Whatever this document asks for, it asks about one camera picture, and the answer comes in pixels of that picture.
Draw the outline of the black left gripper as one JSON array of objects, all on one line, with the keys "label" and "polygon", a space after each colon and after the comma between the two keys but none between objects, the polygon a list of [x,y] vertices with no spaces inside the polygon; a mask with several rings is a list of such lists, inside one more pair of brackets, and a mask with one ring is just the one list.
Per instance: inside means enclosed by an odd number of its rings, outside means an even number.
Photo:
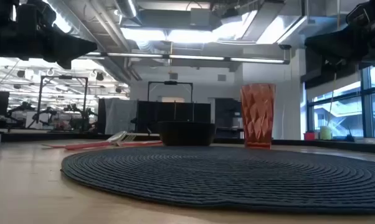
[{"label": "black left gripper", "polygon": [[43,0],[0,0],[0,57],[56,60],[71,69],[72,60],[97,50],[95,42],[53,28],[55,19],[56,13]]}]

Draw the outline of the red-handled metal spoon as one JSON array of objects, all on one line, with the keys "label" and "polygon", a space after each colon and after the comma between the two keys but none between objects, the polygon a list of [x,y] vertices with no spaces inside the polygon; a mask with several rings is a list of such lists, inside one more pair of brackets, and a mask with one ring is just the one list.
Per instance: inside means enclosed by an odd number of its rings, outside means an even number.
[{"label": "red-handled metal spoon", "polygon": [[89,142],[89,143],[83,143],[83,144],[71,144],[66,145],[64,148],[66,150],[77,150],[77,149],[86,149],[86,148],[93,148],[93,147],[104,147],[104,146],[110,146],[114,142],[119,141],[127,134],[126,131],[121,131],[119,133],[114,134],[110,138],[108,138],[106,141],[101,142]]}]

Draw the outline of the orange faceted plastic tumbler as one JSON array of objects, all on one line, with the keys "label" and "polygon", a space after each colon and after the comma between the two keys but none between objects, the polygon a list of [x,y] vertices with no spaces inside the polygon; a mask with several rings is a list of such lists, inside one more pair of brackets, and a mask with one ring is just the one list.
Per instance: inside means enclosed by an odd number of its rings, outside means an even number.
[{"label": "orange faceted plastic tumbler", "polygon": [[274,119],[275,85],[253,83],[240,89],[246,147],[270,149]]}]

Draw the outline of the red straw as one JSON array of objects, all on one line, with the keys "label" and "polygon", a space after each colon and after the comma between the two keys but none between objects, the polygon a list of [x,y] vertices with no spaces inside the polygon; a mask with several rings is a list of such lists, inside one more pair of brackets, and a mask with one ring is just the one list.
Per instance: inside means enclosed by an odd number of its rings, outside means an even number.
[{"label": "red straw", "polygon": [[130,142],[119,142],[121,147],[140,147],[140,146],[162,146],[162,141],[130,141]]}]

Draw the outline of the black bowl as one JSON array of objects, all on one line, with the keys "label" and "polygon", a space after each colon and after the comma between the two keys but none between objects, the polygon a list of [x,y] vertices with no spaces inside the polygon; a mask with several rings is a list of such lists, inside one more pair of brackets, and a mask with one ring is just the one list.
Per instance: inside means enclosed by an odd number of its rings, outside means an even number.
[{"label": "black bowl", "polygon": [[209,146],[216,133],[213,123],[164,121],[158,123],[160,140],[166,146]]}]

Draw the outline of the black window blind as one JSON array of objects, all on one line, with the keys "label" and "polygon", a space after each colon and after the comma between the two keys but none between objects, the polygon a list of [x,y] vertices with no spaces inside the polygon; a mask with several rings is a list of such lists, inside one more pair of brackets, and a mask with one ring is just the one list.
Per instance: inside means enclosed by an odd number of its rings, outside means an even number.
[{"label": "black window blind", "polygon": [[346,64],[338,65],[337,67],[320,62],[307,62],[306,73],[301,76],[300,82],[305,83],[305,88],[314,88],[322,84],[331,82],[335,79],[348,77],[356,72],[357,65]]}]

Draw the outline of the dark framed window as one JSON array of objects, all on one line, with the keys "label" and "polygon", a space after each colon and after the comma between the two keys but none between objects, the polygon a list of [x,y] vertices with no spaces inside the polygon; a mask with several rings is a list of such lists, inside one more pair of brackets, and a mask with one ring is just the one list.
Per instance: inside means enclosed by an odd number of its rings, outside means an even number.
[{"label": "dark framed window", "polygon": [[375,138],[375,67],[306,89],[306,131],[329,126],[333,139]]}]

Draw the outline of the yellow-green bucket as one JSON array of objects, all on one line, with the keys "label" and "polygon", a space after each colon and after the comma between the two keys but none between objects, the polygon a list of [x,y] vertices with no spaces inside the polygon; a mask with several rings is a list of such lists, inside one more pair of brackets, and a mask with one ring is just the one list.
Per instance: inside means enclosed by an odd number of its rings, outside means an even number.
[{"label": "yellow-green bucket", "polygon": [[333,137],[333,133],[329,126],[320,127],[319,138],[321,140],[332,140],[332,137]]}]

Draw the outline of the black partition panel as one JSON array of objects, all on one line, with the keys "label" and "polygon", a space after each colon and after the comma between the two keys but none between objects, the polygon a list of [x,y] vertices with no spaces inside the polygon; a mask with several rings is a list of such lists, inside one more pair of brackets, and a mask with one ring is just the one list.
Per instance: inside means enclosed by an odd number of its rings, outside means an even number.
[{"label": "black partition panel", "polygon": [[166,121],[211,122],[209,103],[170,103],[158,101],[139,101],[135,122],[136,133],[158,134],[158,123]]}]

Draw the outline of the black cabinet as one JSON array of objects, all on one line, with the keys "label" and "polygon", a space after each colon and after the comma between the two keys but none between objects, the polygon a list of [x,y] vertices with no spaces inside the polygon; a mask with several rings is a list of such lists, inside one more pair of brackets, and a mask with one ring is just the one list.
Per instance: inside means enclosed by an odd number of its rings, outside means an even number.
[{"label": "black cabinet", "polygon": [[215,99],[216,138],[240,139],[241,102],[233,98]]}]

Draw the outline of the grey ceiling unit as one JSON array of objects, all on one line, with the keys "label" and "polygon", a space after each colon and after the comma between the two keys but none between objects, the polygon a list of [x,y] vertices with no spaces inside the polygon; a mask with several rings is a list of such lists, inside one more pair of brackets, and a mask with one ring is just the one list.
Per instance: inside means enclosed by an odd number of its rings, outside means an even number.
[{"label": "grey ceiling unit", "polygon": [[209,9],[191,8],[190,9],[191,26],[205,27],[210,26],[217,21],[217,17],[213,15]]}]

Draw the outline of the round dark woven placemat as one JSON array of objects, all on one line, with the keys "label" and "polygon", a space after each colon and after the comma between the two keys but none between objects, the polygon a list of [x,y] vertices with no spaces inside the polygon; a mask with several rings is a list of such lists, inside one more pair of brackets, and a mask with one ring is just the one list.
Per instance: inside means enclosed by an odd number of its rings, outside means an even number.
[{"label": "round dark woven placemat", "polygon": [[375,162],[243,147],[131,147],[65,157],[64,176],[115,195],[191,208],[375,215]]}]

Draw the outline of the tall black frame rig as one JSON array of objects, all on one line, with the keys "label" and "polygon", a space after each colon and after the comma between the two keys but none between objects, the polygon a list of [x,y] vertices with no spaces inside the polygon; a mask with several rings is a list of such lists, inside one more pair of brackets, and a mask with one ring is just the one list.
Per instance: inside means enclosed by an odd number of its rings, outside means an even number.
[{"label": "tall black frame rig", "polygon": [[84,89],[84,98],[83,98],[83,110],[85,111],[87,108],[87,90],[88,90],[88,78],[87,77],[73,77],[71,75],[54,75],[54,76],[48,76],[44,75],[40,77],[40,85],[39,85],[39,95],[38,95],[38,104],[37,104],[37,113],[36,113],[36,118],[35,118],[35,123],[39,123],[39,118],[41,114],[41,101],[42,101],[42,91],[44,87],[44,80],[46,78],[49,78],[50,81],[53,80],[54,78],[60,79],[60,80],[72,80],[72,79],[81,79],[85,80],[85,89]]}]

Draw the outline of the black table frame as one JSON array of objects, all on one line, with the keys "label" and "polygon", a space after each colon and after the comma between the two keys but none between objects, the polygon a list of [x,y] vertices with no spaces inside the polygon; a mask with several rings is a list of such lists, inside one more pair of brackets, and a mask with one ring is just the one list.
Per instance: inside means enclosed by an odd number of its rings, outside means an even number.
[{"label": "black table frame", "polygon": [[[3,133],[0,132],[2,142],[54,141],[64,139],[94,139],[106,140],[110,135],[81,134],[81,133]],[[356,152],[375,153],[375,144],[365,142],[321,141],[321,140],[281,140],[273,139],[272,146],[313,146],[330,149],[341,149]]]}]

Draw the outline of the low black frame rig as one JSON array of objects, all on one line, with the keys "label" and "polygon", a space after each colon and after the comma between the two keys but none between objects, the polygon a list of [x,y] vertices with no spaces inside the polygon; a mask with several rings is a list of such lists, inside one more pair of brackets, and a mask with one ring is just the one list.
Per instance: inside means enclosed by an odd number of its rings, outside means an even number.
[{"label": "low black frame rig", "polygon": [[177,82],[177,81],[172,81],[172,80],[168,80],[168,81],[163,81],[163,82],[159,82],[159,81],[149,81],[148,82],[148,90],[147,90],[147,101],[150,101],[150,91],[151,91],[151,84],[153,83],[157,83],[157,84],[164,84],[164,85],[189,85],[191,87],[191,91],[190,91],[190,98],[191,98],[191,103],[194,103],[194,100],[193,100],[193,89],[194,89],[194,84],[191,83],[191,82]]}]

